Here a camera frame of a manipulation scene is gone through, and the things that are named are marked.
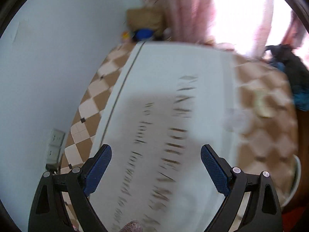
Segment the checkered brown white tablecloth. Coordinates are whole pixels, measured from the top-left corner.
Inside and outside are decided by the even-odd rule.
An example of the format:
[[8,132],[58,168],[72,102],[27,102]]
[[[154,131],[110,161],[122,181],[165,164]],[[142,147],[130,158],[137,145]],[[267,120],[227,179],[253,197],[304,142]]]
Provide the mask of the checkered brown white tablecloth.
[[[268,92],[274,118],[254,110]],[[90,202],[109,231],[203,231],[224,196],[201,161],[209,144],[245,173],[268,171],[286,206],[300,182],[297,119],[280,70],[183,43],[121,44],[95,73],[73,120],[61,172],[108,144],[112,159]]]

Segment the bread slice piece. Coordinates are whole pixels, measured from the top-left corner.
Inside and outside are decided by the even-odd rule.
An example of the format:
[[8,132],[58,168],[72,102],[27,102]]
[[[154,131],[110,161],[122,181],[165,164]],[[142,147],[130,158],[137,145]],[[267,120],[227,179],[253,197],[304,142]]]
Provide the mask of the bread slice piece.
[[264,89],[254,90],[254,110],[261,118],[274,118],[275,109],[267,102],[268,92]]

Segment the blue jacket pile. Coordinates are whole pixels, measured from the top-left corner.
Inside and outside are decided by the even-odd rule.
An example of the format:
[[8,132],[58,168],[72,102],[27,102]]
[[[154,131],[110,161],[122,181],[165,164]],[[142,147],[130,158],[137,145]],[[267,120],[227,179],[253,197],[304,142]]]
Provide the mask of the blue jacket pile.
[[[282,62],[271,62],[270,65],[288,75]],[[290,87],[295,107],[301,111],[308,112],[308,85],[305,88],[301,88],[300,85],[296,85],[294,88],[290,85]]]

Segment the black clothes pile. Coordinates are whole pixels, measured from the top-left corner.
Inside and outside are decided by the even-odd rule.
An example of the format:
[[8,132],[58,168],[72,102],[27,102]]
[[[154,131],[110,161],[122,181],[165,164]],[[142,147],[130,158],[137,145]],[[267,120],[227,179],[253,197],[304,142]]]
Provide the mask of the black clothes pile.
[[296,85],[305,88],[308,85],[308,69],[301,59],[292,52],[290,45],[270,45],[265,47],[265,51],[270,51],[276,61],[285,65],[285,71],[292,88]]

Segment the orange small bottle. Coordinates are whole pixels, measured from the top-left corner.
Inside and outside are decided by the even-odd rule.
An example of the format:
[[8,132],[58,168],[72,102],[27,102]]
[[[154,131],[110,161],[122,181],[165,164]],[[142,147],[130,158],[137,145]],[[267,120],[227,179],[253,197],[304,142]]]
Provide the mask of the orange small bottle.
[[130,42],[132,40],[130,32],[123,32],[121,35],[122,41]]

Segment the blue lid white jar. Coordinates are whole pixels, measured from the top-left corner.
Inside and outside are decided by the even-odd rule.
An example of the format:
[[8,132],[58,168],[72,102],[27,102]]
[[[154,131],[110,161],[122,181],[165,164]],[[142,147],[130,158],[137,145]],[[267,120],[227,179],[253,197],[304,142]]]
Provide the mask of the blue lid white jar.
[[148,28],[142,28],[134,32],[136,41],[148,41],[154,38],[154,31]]

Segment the pink floral curtain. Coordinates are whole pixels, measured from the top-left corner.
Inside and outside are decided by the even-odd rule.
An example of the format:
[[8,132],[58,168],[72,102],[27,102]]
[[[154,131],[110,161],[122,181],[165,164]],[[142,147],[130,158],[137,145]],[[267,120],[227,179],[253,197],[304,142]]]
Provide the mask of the pink floral curtain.
[[308,60],[308,32],[285,0],[143,0],[165,11],[173,39],[215,44],[248,58],[268,45],[290,44]]

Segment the brown paper bag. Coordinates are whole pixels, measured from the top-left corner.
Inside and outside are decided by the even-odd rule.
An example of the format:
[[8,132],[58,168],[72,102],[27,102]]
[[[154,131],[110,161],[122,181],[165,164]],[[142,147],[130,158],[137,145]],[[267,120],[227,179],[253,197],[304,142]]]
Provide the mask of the brown paper bag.
[[156,7],[142,7],[126,11],[128,28],[135,32],[140,29],[150,29],[155,35],[161,36],[166,29],[165,12]]

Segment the white wall socket strip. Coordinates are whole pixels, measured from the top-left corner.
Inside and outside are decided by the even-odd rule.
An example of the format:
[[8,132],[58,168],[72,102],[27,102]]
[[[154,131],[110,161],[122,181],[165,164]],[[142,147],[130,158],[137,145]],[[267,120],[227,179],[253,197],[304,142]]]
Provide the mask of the white wall socket strip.
[[65,132],[57,129],[51,131],[47,142],[46,152],[46,169],[58,170],[63,155],[63,141],[65,139]]

